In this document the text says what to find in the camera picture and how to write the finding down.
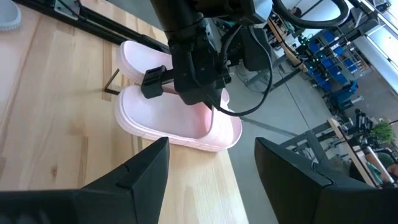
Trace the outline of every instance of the wooden tabletop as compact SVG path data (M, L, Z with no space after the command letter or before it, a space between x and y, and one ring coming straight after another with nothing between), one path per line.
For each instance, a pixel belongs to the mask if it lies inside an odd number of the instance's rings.
M308 72L307 66L300 61L294 54L294 52L291 51L291 48L286 46L286 44L283 42L285 39L285 35L283 35L283 31L280 29L280 27L272 20L268 20L268 25L269 28L271 29L271 32L274 34L276 40L280 43L280 46L283 48L286 57L293 63L293 65L299 65L298 68L301 69L303 72Z
M351 148L351 146L345 142L344 140L344 134L339 130L338 127L340 127L339 122L337 122L335 119L331 118L328 120L331 128L334 130L336 133L336 136L342 140L343 142L340 144L348 153L349 157L353 161L355 167L358 169L359 173L365 180L365 183L372 187L376 187L374 185L374 182L377 183L376 179L371 175L370 170L368 169L368 166L366 165L367 159L363 151L361 151L359 146L354 146ZM373 150L369 150L370 156L375 158L377 161L376 167L379 169L381 172L381 175L384 175L390 179L390 182L394 182L394 180L391 178L389 173L387 172L386 168L384 168L383 164L380 162L380 160L377 158L377 155L373 152Z
M164 34L106 1L97 12L166 42ZM0 190L75 189L151 142L116 122L102 92L117 46L20 6L22 25L0 33ZM116 77L113 88L129 85ZM170 146L159 223L247 223L227 151Z

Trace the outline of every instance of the pink sandal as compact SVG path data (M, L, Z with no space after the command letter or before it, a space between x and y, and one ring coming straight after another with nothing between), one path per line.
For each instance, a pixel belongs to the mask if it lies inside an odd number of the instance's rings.
M145 71L161 65L171 69L171 55L136 42L122 43L117 58L120 71L141 84ZM139 86L128 86L118 96L115 112L119 125L130 134L157 140L168 136L170 143L206 151L234 146L242 134L242 122L204 103L187 106L168 84L162 96L146 99ZM223 91L221 106L228 110L229 96Z

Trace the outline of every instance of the black cable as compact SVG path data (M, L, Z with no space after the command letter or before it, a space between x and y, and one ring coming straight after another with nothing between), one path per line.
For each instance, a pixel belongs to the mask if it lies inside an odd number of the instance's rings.
M271 60L271 56L269 55L269 53L268 53L268 51L266 50L266 48L265 48L265 47L259 42L259 40L257 39L256 35L254 34L253 27L249 26L249 32L250 32L251 37L252 37L252 38L254 39L254 41L257 43L257 45L260 46L260 48L262 48L262 49L265 51L265 53L267 54L268 64L270 65L270 67L269 67L269 82L268 82L267 89L265 90L264 95L263 95L263 97L262 97L262 100L260 101L260 103L259 103L257 106L251 108L250 110L247 110L247 111L244 111L244 112L240 112L240 113L234 113L234 112L230 112L230 111L228 111L228 110L223 109L221 106L217 105L217 104L213 101L213 99L212 99L210 96L208 96L208 98L210 99L210 103L211 103L218 111L220 111L220 112L222 112L222 113L224 113L224 114L230 115L230 116L234 116L234 117L237 117L237 116L246 116L246 115L251 114L251 113L255 112L256 110L258 110L258 109L262 106L262 104L265 102L265 100L266 100L266 98L267 98L267 96L268 96L268 94L269 94L269 92L270 92L270 90L271 90L271 86L272 86L273 69L272 69L272 60Z
M345 0L332 0L340 10L340 15L329 21L307 21L292 15L285 7L282 0L272 0L274 8L286 21L293 25L309 29L324 29L329 27L336 27L347 20L349 16L349 8Z

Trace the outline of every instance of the gray floor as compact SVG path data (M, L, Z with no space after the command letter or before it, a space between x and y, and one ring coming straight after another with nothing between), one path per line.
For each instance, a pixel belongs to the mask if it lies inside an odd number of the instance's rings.
M109 1L160 27L150 1ZM277 72L276 70L274 74L274 82L281 78ZM231 97L229 106L235 111L247 110L261 100L260 93L246 88L237 77L233 77L227 89ZM258 111L246 117L247 121L255 121L254 123L243 121L242 137L237 145L229 150L229 154L251 224L277 223L254 162L254 137L264 137L275 143L282 143L290 139L291 134L301 134L324 123L330 116L320 94L303 79L303 75L298 75L273 91Z

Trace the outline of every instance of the green plant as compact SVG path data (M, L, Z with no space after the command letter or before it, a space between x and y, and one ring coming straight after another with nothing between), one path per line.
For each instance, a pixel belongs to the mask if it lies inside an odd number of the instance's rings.
M394 142L397 137L392 126L385 121L381 121L379 124L375 125L371 131L371 135L378 137L383 143Z

